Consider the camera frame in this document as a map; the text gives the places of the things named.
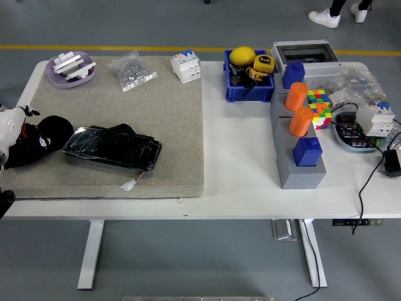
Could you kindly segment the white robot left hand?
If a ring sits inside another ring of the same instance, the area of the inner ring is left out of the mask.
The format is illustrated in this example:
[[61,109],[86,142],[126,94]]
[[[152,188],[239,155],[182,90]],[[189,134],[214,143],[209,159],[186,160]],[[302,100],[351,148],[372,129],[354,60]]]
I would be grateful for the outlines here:
[[1,167],[7,162],[9,148],[16,143],[26,117],[34,115],[40,115],[40,113],[29,105],[1,112]]

